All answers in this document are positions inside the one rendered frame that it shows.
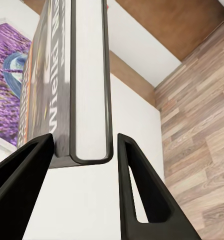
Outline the hardback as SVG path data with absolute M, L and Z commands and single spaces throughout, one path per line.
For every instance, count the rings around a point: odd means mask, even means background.
M 107 0 L 45 0 L 22 70 L 16 149 L 52 133 L 50 169 L 114 156 Z

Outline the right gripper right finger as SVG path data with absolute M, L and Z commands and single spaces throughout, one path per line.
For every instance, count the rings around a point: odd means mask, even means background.
M 118 133 L 121 240 L 202 240 L 137 142 Z M 129 167 L 148 223 L 137 220 Z

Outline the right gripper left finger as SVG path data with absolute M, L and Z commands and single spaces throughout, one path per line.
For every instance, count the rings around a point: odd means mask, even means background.
M 54 155 L 52 133 L 0 162 L 0 240 L 22 240 Z

